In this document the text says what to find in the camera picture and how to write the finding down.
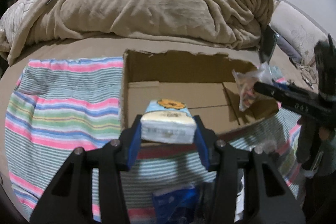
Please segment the gloved right hand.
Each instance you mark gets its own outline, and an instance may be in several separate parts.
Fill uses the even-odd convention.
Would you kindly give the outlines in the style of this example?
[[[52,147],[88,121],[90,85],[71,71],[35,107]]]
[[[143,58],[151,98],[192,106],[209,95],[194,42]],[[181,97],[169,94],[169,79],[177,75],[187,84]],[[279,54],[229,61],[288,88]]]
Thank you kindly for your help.
[[[301,129],[296,157],[302,174],[307,178],[331,175],[335,171],[335,129],[304,116],[298,124]]]

